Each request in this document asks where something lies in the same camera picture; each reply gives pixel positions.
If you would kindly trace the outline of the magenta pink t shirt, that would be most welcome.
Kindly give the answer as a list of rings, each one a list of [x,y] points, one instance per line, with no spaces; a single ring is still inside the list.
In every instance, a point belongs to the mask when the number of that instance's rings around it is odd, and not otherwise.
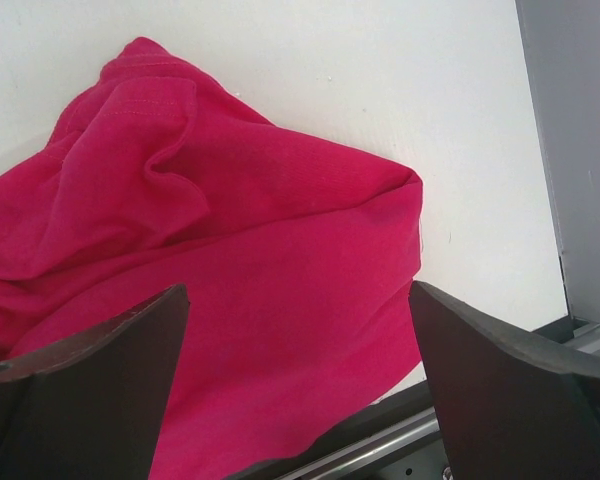
[[[292,457],[419,363],[422,182],[130,42],[0,176],[0,361],[182,284],[155,479]]]

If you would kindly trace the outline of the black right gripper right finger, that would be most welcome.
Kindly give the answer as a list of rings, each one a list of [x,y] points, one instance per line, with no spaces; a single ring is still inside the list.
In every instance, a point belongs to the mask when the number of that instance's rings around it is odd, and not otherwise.
[[[600,356],[423,282],[413,325],[457,479],[600,479]]]

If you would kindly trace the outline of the aluminium frame rail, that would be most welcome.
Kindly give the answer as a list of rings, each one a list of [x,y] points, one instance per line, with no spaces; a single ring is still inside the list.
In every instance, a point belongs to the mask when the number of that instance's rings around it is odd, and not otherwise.
[[[556,343],[600,357],[600,324],[563,317],[535,330]]]

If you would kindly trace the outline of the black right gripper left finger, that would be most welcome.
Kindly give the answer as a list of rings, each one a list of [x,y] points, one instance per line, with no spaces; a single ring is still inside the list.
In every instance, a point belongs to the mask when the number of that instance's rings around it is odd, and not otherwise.
[[[146,479],[186,330],[173,286],[0,362],[0,479]]]

